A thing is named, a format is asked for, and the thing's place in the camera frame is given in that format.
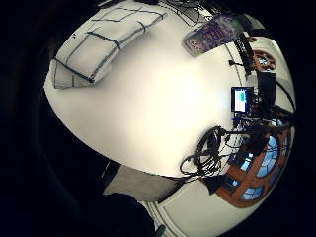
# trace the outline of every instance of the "wooden trim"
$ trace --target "wooden trim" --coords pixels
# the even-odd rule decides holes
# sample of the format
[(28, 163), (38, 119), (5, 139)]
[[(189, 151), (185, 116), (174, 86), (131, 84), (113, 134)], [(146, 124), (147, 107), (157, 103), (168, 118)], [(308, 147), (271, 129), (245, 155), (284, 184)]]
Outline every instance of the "wooden trim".
[[(245, 208), (245, 207), (252, 206), (256, 204), (258, 201), (260, 201), (261, 199), (263, 199), (269, 193), (269, 191), (276, 185), (280, 177), (280, 174), (288, 160), (288, 154), (287, 156), (283, 155), (284, 140), (286, 137), (288, 140), (288, 145), (290, 145), (290, 140), (291, 140), (290, 129), (284, 131), (283, 134), (278, 134), (275, 136), (276, 141), (277, 141), (277, 146), (281, 147), (281, 149), (278, 151), (276, 163), (273, 169), (267, 175), (265, 175), (262, 178), (257, 177), (258, 171), (261, 168), (262, 163), (266, 156), (266, 151), (263, 151), (259, 156), (253, 157), (253, 162), (248, 172), (245, 172), (241, 170), (239, 167), (234, 166), (234, 165), (232, 165), (228, 169), (226, 174), (229, 175), (234, 180), (240, 182), (240, 185), (236, 188), (235, 191), (230, 193), (224, 187), (220, 187), (216, 193), (221, 198), (225, 199), (227, 202), (229, 202), (230, 204), (238, 208)], [(277, 167), (281, 168), (281, 171), (278, 174), (277, 180), (272, 185), (270, 185), (270, 180), (276, 174)], [(250, 200), (241, 199), (241, 195), (244, 194), (248, 188), (255, 189), (259, 187), (264, 188), (260, 197), (255, 198), (255, 199), (250, 199)]]

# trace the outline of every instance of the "white padded cushion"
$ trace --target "white padded cushion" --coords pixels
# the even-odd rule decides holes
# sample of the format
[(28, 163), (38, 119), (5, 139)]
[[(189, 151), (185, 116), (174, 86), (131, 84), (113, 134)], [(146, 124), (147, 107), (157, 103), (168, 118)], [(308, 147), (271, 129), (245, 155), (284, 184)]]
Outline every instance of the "white padded cushion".
[(103, 79), (126, 45), (167, 17), (158, 6), (124, 3), (100, 10), (88, 20), (89, 28), (65, 42), (51, 62), (54, 88), (89, 86)]

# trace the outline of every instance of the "computer screen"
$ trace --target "computer screen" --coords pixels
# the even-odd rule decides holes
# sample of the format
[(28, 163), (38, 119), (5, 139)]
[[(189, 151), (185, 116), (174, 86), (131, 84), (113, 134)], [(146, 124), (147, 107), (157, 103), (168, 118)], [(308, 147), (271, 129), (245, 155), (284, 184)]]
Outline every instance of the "computer screen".
[(231, 111), (240, 113), (250, 111), (253, 90), (253, 87), (232, 87)]

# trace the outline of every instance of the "electronic device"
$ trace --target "electronic device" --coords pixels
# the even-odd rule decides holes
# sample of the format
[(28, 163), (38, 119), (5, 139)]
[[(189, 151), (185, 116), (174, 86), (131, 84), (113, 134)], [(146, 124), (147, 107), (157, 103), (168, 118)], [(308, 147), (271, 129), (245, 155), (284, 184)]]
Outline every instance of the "electronic device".
[(229, 15), (215, 15), (208, 23), (188, 33), (183, 47), (191, 56), (199, 56), (213, 48), (237, 40), (238, 32)]
[(231, 111), (235, 113), (248, 113), (254, 94), (253, 87), (231, 88)]

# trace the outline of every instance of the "black background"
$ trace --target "black background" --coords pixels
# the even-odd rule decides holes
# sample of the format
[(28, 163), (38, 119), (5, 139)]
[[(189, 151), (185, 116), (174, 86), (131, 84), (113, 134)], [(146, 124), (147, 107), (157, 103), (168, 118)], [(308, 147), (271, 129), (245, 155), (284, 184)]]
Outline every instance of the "black background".
[[(14, 65), (19, 57), (19, 51), (26, 46), (22, 42), (30, 38), (33, 26), (40, 24), (37, 21), (47, 2), (22, 2), (5, 3), (1, 6), (2, 14), (2, 46), (1, 46), (1, 127), (3, 127), (4, 158), (1, 176), (1, 186), (4, 198), (1, 199), (1, 223), (19, 228), (29, 223), (23, 223), (15, 218), (14, 202), (8, 195), (13, 190), (17, 193), (20, 187), (14, 186), (14, 159), (11, 152), (17, 147), (8, 144), (9, 137), (13, 135), (10, 130), (10, 109), (14, 107), (13, 89), (16, 81), (10, 78), (9, 72), (14, 70)], [(315, 132), (315, 76), (313, 26), (315, 13), (311, 11), (309, 1), (251, 1), (238, 0), (226, 1), (239, 9), (245, 9), (250, 15), (255, 16), (275, 36), (290, 69), (296, 91), (297, 124), (294, 146), (287, 167), (269, 198), (257, 209), (253, 215), (246, 219), (223, 236), (304, 236), (313, 227), (314, 202), (313, 195), (315, 177), (314, 137)]]

